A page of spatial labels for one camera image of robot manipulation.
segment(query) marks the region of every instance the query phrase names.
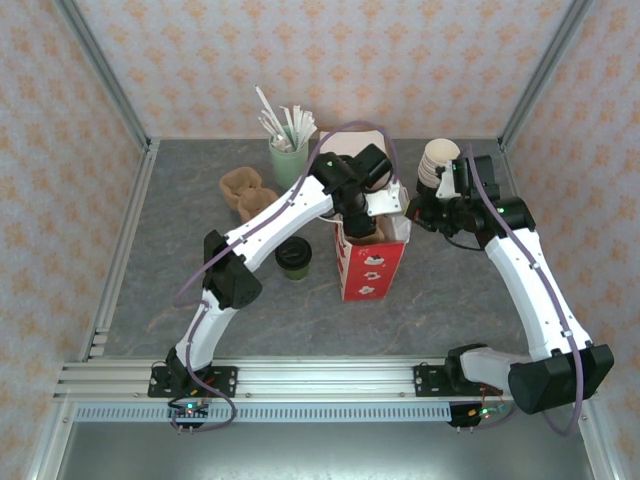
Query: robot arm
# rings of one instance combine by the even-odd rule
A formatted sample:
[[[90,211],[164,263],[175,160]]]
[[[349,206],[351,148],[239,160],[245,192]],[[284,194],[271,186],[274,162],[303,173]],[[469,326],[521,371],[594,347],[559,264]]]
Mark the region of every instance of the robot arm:
[[[294,201],[291,202],[290,206],[284,210],[280,216],[276,217],[273,222],[266,225],[257,234],[233,249],[235,256],[244,259],[244,266],[249,272],[255,272],[267,255],[300,227],[317,216],[331,211],[333,208],[333,200],[331,195],[326,195],[323,192],[323,189],[324,186],[315,177],[307,177]],[[235,230],[228,232],[226,234],[226,243],[231,244],[235,240],[242,239],[244,232],[248,232],[251,228],[259,225],[273,215],[274,212],[288,201],[290,195],[291,191],[285,193],[258,216]],[[212,242],[205,240],[205,245],[208,246],[211,243]],[[208,257],[205,258],[205,261],[213,257],[213,250],[205,252],[205,257]],[[213,285],[206,285],[202,290],[202,300],[206,302],[209,307],[206,307],[204,304],[200,305],[187,333],[176,345],[178,359],[183,365],[186,365],[187,339],[196,320],[200,317],[202,311],[206,309],[205,318],[194,334],[191,347],[191,364],[195,371],[209,365],[220,337],[238,311],[232,307],[220,308],[220,302],[210,288],[215,287]]]
[[[446,236],[460,230],[475,234],[511,294],[524,326],[529,356],[496,352],[480,344],[460,347],[450,351],[446,360],[450,381],[460,390],[482,382],[509,391],[526,413],[571,403],[576,398],[576,365],[569,343],[572,337],[584,373],[583,398],[589,398],[613,366],[611,351],[607,345],[594,346],[569,309],[545,261],[525,203],[517,197],[500,199],[491,157],[477,158],[476,167],[492,205],[532,253],[535,265],[530,265],[481,200],[466,158],[451,160],[438,172],[441,182],[437,190],[419,188],[420,195],[411,201],[407,216],[425,229]],[[538,268],[559,301],[567,330],[562,328]]]
[[[253,272],[303,225],[334,210],[342,215],[347,235],[364,237],[375,232],[375,216],[402,214],[406,205],[400,201],[401,186],[397,180],[389,181],[375,192],[370,190],[385,176],[391,179],[390,171],[389,159],[373,144],[353,158],[338,157],[331,152],[318,155],[310,175],[299,180],[303,184],[295,197],[292,197],[294,187],[257,217],[224,237],[215,230],[205,237],[205,263],[230,245],[236,246],[207,270],[201,305],[187,333],[167,356],[172,392],[188,390],[190,385],[186,369],[189,338],[192,337],[191,368],[198,375],[206,375],[205,370],[227,325],[239,309],[260,294],[262,287]],[[271,219],[283,206],[286,207],[282,213]],[[246,236],[260,225],[255,234]]]

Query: cardboard box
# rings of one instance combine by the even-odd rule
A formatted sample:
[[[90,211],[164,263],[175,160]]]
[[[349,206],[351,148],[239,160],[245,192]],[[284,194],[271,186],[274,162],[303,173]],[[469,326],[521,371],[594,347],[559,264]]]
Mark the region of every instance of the cardboard box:
[[[338,155],[355,156],[370,143],[386,151],[382,134],[369,131],[340,132],[331,137],[320,152],[332,151]],[[403,203],[406,203],[406,189],[403,189],[403,196]],[[345,236],[342,225],[335,226],[337,266],[344,301],[384,298],[391,288],[409,242],[411,221],[402,214],[382,215],[376,220],[385,240],[373,245],[354,245]]]

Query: white paper cup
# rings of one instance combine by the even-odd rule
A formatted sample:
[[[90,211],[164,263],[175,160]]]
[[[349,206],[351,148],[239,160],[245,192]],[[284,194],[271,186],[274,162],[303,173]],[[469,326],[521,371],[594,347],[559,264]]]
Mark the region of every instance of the white paper cup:
[[[430,173],[418,172],[418,179],[427,187],[438,188],[438,185],[440,185],[440,179]]]
[[[436,138],[424,147],[423,158],[428,165],[444,167],[449,160],[457,158],[458,155],[460,155],[460,149],[455,143],[446,138]]]
[[[425,162],[420,162],[420,166],[418,167],[420,170],[430,173],[431,175],[436,174],[436,167]]]

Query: aluminum frame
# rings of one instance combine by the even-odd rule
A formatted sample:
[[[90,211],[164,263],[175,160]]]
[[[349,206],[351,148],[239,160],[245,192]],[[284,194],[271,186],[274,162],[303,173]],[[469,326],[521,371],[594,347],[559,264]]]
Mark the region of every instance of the aluminum frame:
[[[560,62],[575,33],[582,25],[582,20],[592,4],[593,0],[574,0],[569,6],[565,17],[560,22],[558,31],[547,47],[529,84],[525,88],[520,100],[518,100],[504,132],[498,139],[501,147],[505,150],[510,147],[512,141],[516,138],[518,132],[527,120],[529,113],[533,110],[533,106],[538,100],[540,93],[544,90],[547,81],[553,75],[556,65]]]
[[[413,366],[439,365],[442,358],[403,357],[237,357],[217,358],[219,365],[239,367],[238,404],[380,403],[425,405],[479,400],[479,397],[417,398]],[[37,449],[29,477],[56,478],[79,405],[107,403],[132,406],[165,402],[146,396],[153,359],[98,358],[64,365],[54,400],[59,402]],[[596,480],[625,480],[628,473],[616,452],[608,411],[596,394],[584,402],[579,422]]]
[[[234,423],[385,423],[385,422],[450,422],[448,402],[302,402],[248,403],[235,402]],[[223,403],[209,403],[207,416],[182,414],[176,422],[201,419],[218,423],[229,418],[230,408]],[[161,423],[166,425],[173,409],[163,403],[80,403],[75,423]]]
[[[99,356],[104,353],[103,345],[106,343],[107,333],[111,326],[113,312],[115,311],[120,287],[124,279],[129,254],[131,253],[131,246],[135,238],[144,199],[147,195],[147,188],[151,180],[151,172],[153,171],[153,166],[156,161],[159,145],[159,141],[152,141],[149,149],[143,152],[142,158],[140,159],[140,166],[138,167],[138,173],[129,194],[129,202],[127,203],[127,208],[122,219],[118,241],[102,289],[100,302],[94,314],[92,328],[87,332],[85,337],[83,348],[78,358],[79,361],[84,361],[90,357]]]
[[[91,33],[91,29],[87,25],[80,8],[78,8],[75,0],[54,1],[60,14],[67,21],[69,28],[84,50],[89,63],[95,69],[105,90],[107,90],[111,100],[113,100],[115,107],[127,126],[127,130],[129,130],[135,142],[140,145],[140,148],[144,150],[147,145],[149,145],[149,137],[145,133],[144,127],[131,106],[127,95],[124,93],[120,82],[118,82],[117,77],[113,73],[100,45],[93,36],[93,33]]]
[[[100,357],[106,342],[113,310],[122,283],[128,255],[139,219],[146,189],[151,177],[159,142],[151,142],[126,94],[109,66],[100,46],[92,35],[74,0],[55,0],[83,50],[114,101],[127,128],[143,149],[143,158],[127,210],[125,212],[113,262],[95,315],[94,328],[88,333],[79,362],[65,364],[56,386],[53,412],[42,435],[28,478],[56,478],[70,438],[74,415],[79,402],[149,402],[146,384],[150,376],[151,359],[122,360]],[[549,45],[539,66],[511,118],[498,139],[504,154],[509,182],[514,194],[517,184],[509,168],[507,150],[526,121],[535,101],[562,54],[579,28],[593,0],[574,0],[560,28]],[[420,357],[363,358],[225,358],[217,364],[240,366],[238,402],[361,402],[388,401],[398,404],[416,401],[413,393],[412,367],[424,361]],[[441,364],[442,359],[427,359]],[[455,397],[456,401],[477,397]],[[420,399],[424,402],[450,401],[453,398]],[[628,478],[614,447],[608,427],[608,411],[596,396],[584,402],[580,421],[587,454],[597,480]]]

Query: gray countertop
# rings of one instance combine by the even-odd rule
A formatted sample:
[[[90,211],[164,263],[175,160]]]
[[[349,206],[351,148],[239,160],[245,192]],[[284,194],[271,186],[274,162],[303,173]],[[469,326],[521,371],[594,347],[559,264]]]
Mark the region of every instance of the gray countertop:
[[[398,140],[400,178],[413,194],[426,140]],[[495,141],[474,141],[476,155],[490,154],[503,196],[509,192]],[[203,238],[240,225],[224,202],[218,181],[248,165],[263,185],[278,189],[265,140],[163,140],[137,226],[113,323],[110,356],[162,357],[182,338],[194,309],[174,310],[171,299],[202,265]],[[223,335],[216,355],[443,356],[474,342],[512,353],[527,344],[517,311],[498,271],[483,253],[447,244],[414,225],[393,285],[382,300],[344,303],[332,225],[320,220],[299,235],[313,248],[310,273],[287,280],[271,255],[256,272],[263,291],[242,309]],[[462,243],[471,242],[461,234]],[[200,298],[200,282],[189,292]]]

